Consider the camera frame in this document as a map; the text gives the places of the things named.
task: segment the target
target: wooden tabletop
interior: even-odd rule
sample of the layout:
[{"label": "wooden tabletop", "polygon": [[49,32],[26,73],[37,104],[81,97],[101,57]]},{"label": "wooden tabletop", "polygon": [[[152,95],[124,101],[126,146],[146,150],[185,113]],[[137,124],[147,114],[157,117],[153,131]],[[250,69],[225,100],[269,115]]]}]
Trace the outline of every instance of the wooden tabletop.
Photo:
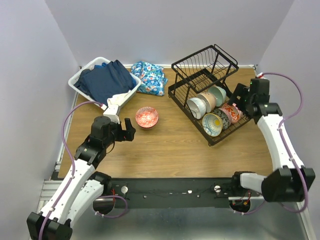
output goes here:
[{"label": "wooden tabletop", "polygon": [[[272,172],[272,161],[265,139],[251,120],[214,146],[208,142],[168,97],[168,86],[174,84],[175,73],[164,70],[168,83],[165,96],[137,92],[121,109],[120,119],[130,118],[136,133],[132,142],[116,142],[113,151],[97,168],[113,178],[231,177],[235,171],[252,171],[261,175]],[[251,68],[240,68],[227,78],[231,91],[237,83],[248,85],[254,77]],[[86,99],[79,95],[77,104]],[[141,107],[154,107],[159,122],[150,129],[141,129],[135,115]],[[67,138],[74,154],[88,136],[91,124],[103,111],[95,105],[84,105],[75,111]],[[59,177],[64,178],[71,166],[63,154]]]}]

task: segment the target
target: folded clothing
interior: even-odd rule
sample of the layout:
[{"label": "folded clothing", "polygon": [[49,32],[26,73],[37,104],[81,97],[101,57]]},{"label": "folded clothing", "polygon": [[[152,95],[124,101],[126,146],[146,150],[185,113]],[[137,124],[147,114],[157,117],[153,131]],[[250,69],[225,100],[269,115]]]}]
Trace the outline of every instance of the folded clothing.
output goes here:
[{"label": "folded clothing", "polygon": [[131,66],[131,73],[141,79],[138,92],[156,96],[165,95],[165,85],[168,79],[165,78],[162,66],[146,61],[138,61]]},{"label": "folded clothing", "polygon": [[93,100],[108,105],[109,98],[132,90],[136,81],[125,66],[116,60],[102,63],[101,66],[95,65],[92,70],[83,70],[74,86]]}]

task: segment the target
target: wall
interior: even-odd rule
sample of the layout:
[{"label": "wall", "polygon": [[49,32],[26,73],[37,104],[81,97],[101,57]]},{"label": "wall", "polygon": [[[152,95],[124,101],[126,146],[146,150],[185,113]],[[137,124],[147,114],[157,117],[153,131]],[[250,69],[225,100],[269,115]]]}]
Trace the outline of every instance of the wall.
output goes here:
[{"label": "wall", "polygon": [[[291,76],[304,93],[304,108],[299,115],[287,121],[286,128],[299,157],[317,175],[309,191],[309,211],[320,239],[319,11],[320,2],[317,0],[295,0],[258,67],[260,72]],[[279,103],[285,115],[294,112],[300,102],[294,85],[280,77],[268,78],[271,81],[271,100]]]},{"label": "wall", "polygon": [[79,64],[172,64],[218,44],[259,63],[293,0],[45,0]]},{"label": "wall", "polygon": [[43,0],[0,2],[0,239],[26,240],[57,159],[78,64]]}]

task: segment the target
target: gray floor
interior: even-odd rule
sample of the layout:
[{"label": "gray floor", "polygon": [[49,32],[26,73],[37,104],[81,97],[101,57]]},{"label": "gray floor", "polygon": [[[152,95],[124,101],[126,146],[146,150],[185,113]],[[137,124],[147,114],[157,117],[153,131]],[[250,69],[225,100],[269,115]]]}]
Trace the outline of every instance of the gray floor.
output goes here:
[{"label": "gray floor", "polygon": [[88,209],[73,228],[72,240],[306,240],[300,214],[267,203],[252,215],[225,208],[132,209],[102,219]]}]

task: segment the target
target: navy blue cloth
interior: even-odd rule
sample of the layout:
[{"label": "navy blue cloth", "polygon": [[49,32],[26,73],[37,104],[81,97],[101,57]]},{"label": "navy blue cloth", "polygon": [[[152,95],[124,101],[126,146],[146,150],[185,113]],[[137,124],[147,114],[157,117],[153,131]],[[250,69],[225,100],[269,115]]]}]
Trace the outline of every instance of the navy blue cloth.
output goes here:
[{"label": "navy blue cloth", "polygon": [[132,90],[135,87],[133,81],[125,66],[116,60],[95,65],[93,70],[83,70],[74,86],[95,101],[108,105],[107,99],[113,95]]}]

